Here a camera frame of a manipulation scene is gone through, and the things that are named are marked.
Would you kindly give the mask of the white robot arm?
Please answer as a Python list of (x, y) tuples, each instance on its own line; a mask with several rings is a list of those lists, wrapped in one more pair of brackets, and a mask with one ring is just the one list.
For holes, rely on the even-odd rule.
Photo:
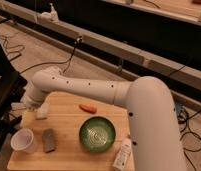
[(175, 103), (168, 86), (152, 76), (134, 81), (69, 78), (58, 67), (36, 72), (22, 102), (40, 107), (52, 92), (67, 92), (127, 110), (136, 171), (187, 171)]

